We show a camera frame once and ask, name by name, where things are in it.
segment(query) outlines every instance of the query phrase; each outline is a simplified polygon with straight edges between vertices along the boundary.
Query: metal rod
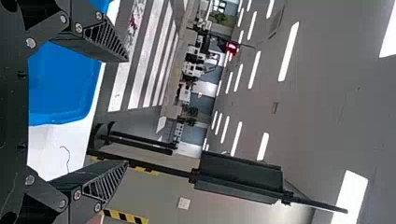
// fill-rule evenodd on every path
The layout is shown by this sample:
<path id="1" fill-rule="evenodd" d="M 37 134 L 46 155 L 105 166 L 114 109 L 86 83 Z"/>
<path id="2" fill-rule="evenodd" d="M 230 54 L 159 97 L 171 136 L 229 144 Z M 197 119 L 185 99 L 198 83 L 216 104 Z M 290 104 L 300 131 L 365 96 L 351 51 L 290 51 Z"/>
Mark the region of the metal rod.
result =
<path id="1" fill-rule="evenodd" d="M 177 170 L 174 168 L 169 168 L 166 166 L 161 166 L 161 165 L 157 165 L 157 164 L 153 164 L 153 163 L 149 163 L 146 161 L 137 161 L 137 160 L 133 160 L 130 158 L 126 158 L 126 157 L 122 157 L 119 155 L 114 155 L 114 154 L 110 154 L 104 151 L 93 151 L 93 150 L 88 150 L 87 154 L 90 156 L 94 156 L 94 157 L 98 157 L 101 159 L 107 159 L 107 160 L 115 160 L 115 161 L 128 161 L 129 165 L 132 167 L 135 166 L 139 166 L 139 167 L 143 167 L 146 169 L 150 169 L 152 171 L 157 171 L 163 174 L 168 174 L 168 175 L 175 175 L 178 177 L 182 177 L 182 178 L 188 178 L 190 179 L 190 177 L 192 176 L 192 174 L 190 172 L 187 171 L 182 171 L 182 170 Z"/>
<path id="2" fill-rule="evenodd" d="M 142 144 L 142 143 L 128 141 L 126 139 L 123 139 L 122 137 L 107 136 L 107 135 L 103 135 L 102 134 L 100 136 L 100 139 L 108 141 L 108 142 L 112 142 L 112 143 L 125 145 L 125 146 L 128 146 L 128 147 L 137 147 L 139 149 L 144 149 L 144 150 L 148 150 L 148 151 L 158 152 L 158 153 L 162 153 L 162 154 L 165 154 L 165 155 L 168 155 L 168 156 L 172 156 L 173 155 L 173 150 L 171 150 L 169 148 L 154 147 L 154 146 L 150 146 L 150 145 L 146 145 L 146 144 Z"/>
<path id="3" fill-rule="evenodd" d="M 282 200 L 290 203 L 300 203 L 300 204 L 305 204 L 320 210 L 325 210 L 325 211 L 330 211 L 330 212 L 340 212 L 347 214 L 348 211 L 345 208 L 340 208 L 334 205 L 330 205 L 327 203 L 321 203 L 317 201 L 313 201 L 310 199 L 305 199 L 305 198 L 300 198 L 300 197 L 294 197 L 294 196 L 285 196 L 282 198 Z"/>
<path id="4" fill-rule="evenodd" d="M 168 147 L 170 149 L 177 149 L 177 147 L 174 144 L 164 143 L 164 142 L 148 139 L 145 137 L 131 135 L 128 133 L 111 132 L 110 135 L 116 135 L 118 137 L 128 138 L 128 139 L 132 139 L 135 141 L 139 141 L 139 142 L 143 142 L 143 143 L 147 143 L 147 144 L 153 144 L 153 145 L 157 145 L 157 146 L 161 146 L 161 147 Z"/>

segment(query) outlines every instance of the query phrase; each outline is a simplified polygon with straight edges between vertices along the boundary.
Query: ceiling light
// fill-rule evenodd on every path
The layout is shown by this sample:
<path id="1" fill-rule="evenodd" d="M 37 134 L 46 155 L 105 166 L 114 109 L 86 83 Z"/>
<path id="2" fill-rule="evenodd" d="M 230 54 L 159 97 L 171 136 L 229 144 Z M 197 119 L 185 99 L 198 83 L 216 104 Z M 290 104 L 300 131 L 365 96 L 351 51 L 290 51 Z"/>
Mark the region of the ceiling light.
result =
<path id="1" fill-rule="evenodd" d="M 216 92 L 216 96 L 219 96 L 221 89 L 221 80 L 219 81 L 218 92 Z"/>
<path id="2" fill-rule="evenodd" d="M 254 59 L 253 69 L 251 70 L 250 80 L 248 81 L 247 88 L 251 90 L 253 88 L 254 79 L 256 78 L 257 67 L 259 67 L 260 57 L 262 56 L 262 51 L 259 50 L 256 53 L 256 58 Z"/>
<path id="3" fill-rule="evenodd" d="M 244 38 L 244 30 L 241 30 L 241 33 L 239 33 L 239 39 L 238 39 L 238 44 L 242 43 L 242 38 Z"/>
<path id="4" fill-rule="evenodd" d="M 267 20 L 270 19 L 271 14 L 272 14 L 272 10 L 274 9 L 274 2 L 275 0 L 270 0 L 270 5 L 268 6 L 268 10 L 267 10 Z"/>
<path id="5" fill-rule="evenodd" d="M 237 91 L 239 87 L 239 81 L 241 80 L 242 71 L 244 70 L 244 65 L 241 63 L 239 65 L 238 76 L 236 77 L 235 86 L 233 86 L 233 91 Z"/>
<path id="6" fill-rule="evenodd" d="M 288 45 L 286 46 L 285 55 L 283 56 L 283 62 L 280 66 L 279 77 L 277 78 L 277 81 L 279 82 L 284 81 L 286 78 L 286 74 L 288 73 L 290 58 L 291 54 L 293 53 L 294 43 L 296 41 L 299 26 L 300 23 L 298 21 L 294 23 L 293 26 L 291 26 Z"/>
<path id="7" fill-rule="evenodd" d="M 215 124 L 216 124 L 216 119 L 218 117 L 218 111 L 215 112 L 215 117 L 213 117 L 213 122 L 212 122 L 212 130 L 215 128 Z"/>
<path id="8" fill-rule="evenodd" d="M 390 55 L 396 54 L 396 2 L 393 5 L 392 13 L 388 23 L 387 31 L 385 32 L 384 41 L 382 42 L 381 51 L 379 52 L 380 58 L 385 58 Z"/>
<path id="9" fill-rule="evenodd" d="M 247 40 L 250 40 L 251 34 L 253 33 L 254 24 L 256 23 L 257 11 L 253 13 L 253 17 L 251 18 L 250 28 L 248 29 L 247 33 Z"/>
<path id="10" fill-rule="evenodd" d="M 332 224 L 357 223 L 367 184 L 367 178 L 346 171 L 336 206 L 347 209 L 348 214 L 334 213 Z"/>
<path id="11" fill-rule="evenodd" d="M 259 154 L 257 155 L 257 161 L 263 161 L 265 150 L 267 149 L 268 139 L 270 138 L 269 133 L 264 133 L 262 135 L 262 143 L 260 144 Z"/>
<path id="12" fill-rule="evenodd" d="M 238 27 L 241 27 L 242 18 L 244 17 L 245 9 L 242 7 L 241 14 L 239 14 Z"/>
<path id="13" fill-rule="evenodd" d="M 248 0 L 248 2 L 247 2 L 247 11 L 250 11 L 250 7 L 251 7 L 251 0 Z"/>
<path id="14" fill-rule="evenodd" d="M 202 145 L 202 150 L 205 150 L 206 142 L 207 142 L 207 138 L 205 138 L 205 140 L 204 140 L 204 144 Z"/>
<path id="15" fill-rule="evenodd" d="M 227 116 L 224 123 L 223 134 L 221 135 L 221 143 L 224 143 L 225 135 L 227 134 L 228 124 L 230 123 L 230 116 Z"/>
<path id="16" fill-rule="evenodd" d="M 230 76 L 228 77 L 228 83 L 227 83 L 227 88 L 225 89 L 225 93 L 228 94 L 228 91 L 230 90 L 231 87 L 231 81 L 233 80 L 233 72 L 230 73 Z"/>
<path id="17" fill-rule="evenodd" d="M 236 147 L 238 146 L 239 135 L 241 134 L 242 130 L 242 122 L 239 121 L 238 127 L 236 128 L 235 139 L 233 140 L 233 147 L 231 148 L 231 156 L 235 155 Z"/>
<path id="18" fill-rule="evenodd" d="M 220 115 L 219 115 L 218 126 L 216 127 L 215 135 L 219 134 L 221 119 L 222 119 L 222 113 L 220 113 Z"/>
<path id="19" fill-rule="evenodd" d="M 224 68 L 227 67 L 228 57 L 230 57 L 230 51 L 227 50 L 227 53 L 225 54 Z"/>
<path id="20" fill-rule="evenodd" d="M 238 13 L 241 11 L 241 7 L 242 7 L 243 3 L 244 3 L 244 0 L 239 1 Z"/>

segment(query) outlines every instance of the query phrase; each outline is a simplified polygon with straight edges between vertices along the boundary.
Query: yellow black striped marking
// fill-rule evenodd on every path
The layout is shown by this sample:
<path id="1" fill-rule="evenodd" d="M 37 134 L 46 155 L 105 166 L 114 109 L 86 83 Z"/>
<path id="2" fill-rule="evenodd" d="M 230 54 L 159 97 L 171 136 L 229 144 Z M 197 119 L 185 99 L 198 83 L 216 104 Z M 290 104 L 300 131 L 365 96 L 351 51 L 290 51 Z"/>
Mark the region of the yellow black striped marking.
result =
<path id="1" fill-rule="evenodd" d="M 99 158 L 99 157 L 93 157 L 93 156 L 92 156 L 92 159 L 94 161 L 106 161 L 106 159 Z M 150 170 L 150 169 L 147 169 L 147 168 L 143 168 L 143 167 L 140 167 L 140 166 L 136 166 L 136 167 L 129 166 L 128 169 L 129 170 L 134 170 L 134 171 L 137 171 L 137 172 L 141 172 L 141 173 L 145 173 L 145 174 L 149 174 L 149 175 L 158 175 L 158 173 L 159 173 L 157 171 L 153 171 L 153 170 Z"/>
<path id="2" fill-rule="evenodd" d="M 117 210 L 104 209 L 100 212 L 101 215 L 105 217 L 111 217 L 114 219 L 135 223 L 135 224 L 149 224 L 149 219 L 147 217 L 139 217 L 128 213 L 123 213 Z"/>

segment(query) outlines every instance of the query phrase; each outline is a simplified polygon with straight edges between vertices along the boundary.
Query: bolt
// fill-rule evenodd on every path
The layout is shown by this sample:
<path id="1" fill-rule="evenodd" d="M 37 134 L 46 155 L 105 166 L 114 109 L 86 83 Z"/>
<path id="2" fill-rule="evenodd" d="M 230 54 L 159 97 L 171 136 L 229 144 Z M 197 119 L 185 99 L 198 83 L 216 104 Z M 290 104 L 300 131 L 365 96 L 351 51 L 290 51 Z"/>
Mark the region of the bolt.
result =
<path id="1" fill-rule="evenodd" d="M 61 202 L 59 203 L 59 207 L 64 208 L 65 206 L 66 206 L 66 200 L 61 200 Z"/>
<path id="2" fill-rule="evenodd" d="M 67 22 L 66 16 L 64 16 L 64 15 L 61 16 L 61 22 L 63 22 L 63 23 L 66 23 L 66 22 Z"/>
<path id="3" fill-rule="evenodd" d="M 31 49 L 35 48 L 35 41 L 33 40 L 33 38 L 26 39 L 26 46 Z"/>
<path id="4" fill-rule="evenodd" d="M 78 201 L 80 198 L 81 198 L 81 190 L 78 189 L 74 194 L 74 199 Z"/>
<path id="5" fill-rule="evenodd" d="M 102 206 L 101 206 L 99 203 L 97 203 L 97 204 L 95 205 L 95 208 L 94 208 L 93 210 L 95 211 L 95 213 L 98 213 L 98 212 L 100 212 L 101 207 L 102 207 Z"/>
<path id="6" fill-rule="evenodd" d="M 96 12 L 96 19 L 99 21 L 102 20 L 102 12 Z"/>
<path id="7" fill-rule="evenodd" d="M 35 183 L 35 177 L 32 175 L 28 175 L 25 179 L 25 185 L 31 186 Z"/>
<path id="8" fill-rule="evenodd" d="M 82 33 L 82 25 L 80 23 L 76 23 L 76 32 L 79 34 Z"/>

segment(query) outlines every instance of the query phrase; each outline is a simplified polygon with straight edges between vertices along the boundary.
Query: cable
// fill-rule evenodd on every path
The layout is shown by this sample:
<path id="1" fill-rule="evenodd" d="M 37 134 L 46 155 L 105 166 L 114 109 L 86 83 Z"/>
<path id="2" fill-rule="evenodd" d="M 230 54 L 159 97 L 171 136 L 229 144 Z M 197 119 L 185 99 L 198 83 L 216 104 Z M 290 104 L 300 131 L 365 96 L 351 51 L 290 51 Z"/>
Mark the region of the cable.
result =
<path id="1" fill-rule="evenodd" d="M 67 173 L 69 174 L 69 173 L 70 173 L 70 171 L 69 171 L 70 151 L 69 151 L 69 149 L 67 149 L 67 147 L 59 147 L 59 148 L 63 148 L 63 149 L 66 150 L 66 151 L 68 152 L 68 154 L 69 154 L 69 158 L 67 159 L 67 162 L 66 162 Z"/>

